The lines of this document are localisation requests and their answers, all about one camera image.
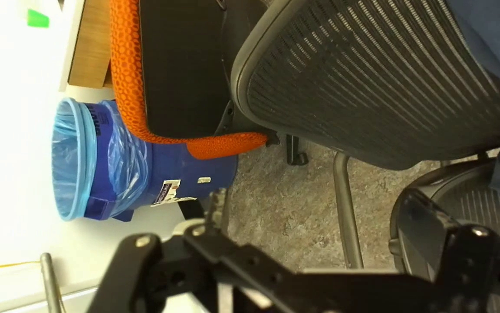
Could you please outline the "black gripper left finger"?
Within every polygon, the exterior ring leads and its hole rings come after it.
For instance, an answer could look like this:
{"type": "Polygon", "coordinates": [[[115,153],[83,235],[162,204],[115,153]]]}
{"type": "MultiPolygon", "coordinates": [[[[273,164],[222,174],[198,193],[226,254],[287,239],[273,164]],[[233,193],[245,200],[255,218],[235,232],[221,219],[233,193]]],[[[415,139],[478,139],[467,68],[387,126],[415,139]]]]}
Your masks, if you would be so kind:
{"type": "Polygon", "coordinates": [[[210,193],[205,200],[203,200],[203,209],[205,209],[205,228],[208,232],[215,232],[217,230],[217,221],[215,221],[215,214],[219,211],[219,199],[215,193],[210,193]]]}

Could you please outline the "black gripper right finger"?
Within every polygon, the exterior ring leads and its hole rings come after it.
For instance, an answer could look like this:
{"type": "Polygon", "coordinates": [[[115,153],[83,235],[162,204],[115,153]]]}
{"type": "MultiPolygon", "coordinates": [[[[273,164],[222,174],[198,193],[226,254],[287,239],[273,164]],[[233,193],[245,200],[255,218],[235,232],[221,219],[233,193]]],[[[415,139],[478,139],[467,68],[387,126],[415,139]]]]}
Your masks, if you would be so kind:
{"type": "Polygon", "coordinates": [[[446,232],[457,221],[419,190],[406,190],[398,206],[398,247],[405,273],[436,273],[446,232]]]}

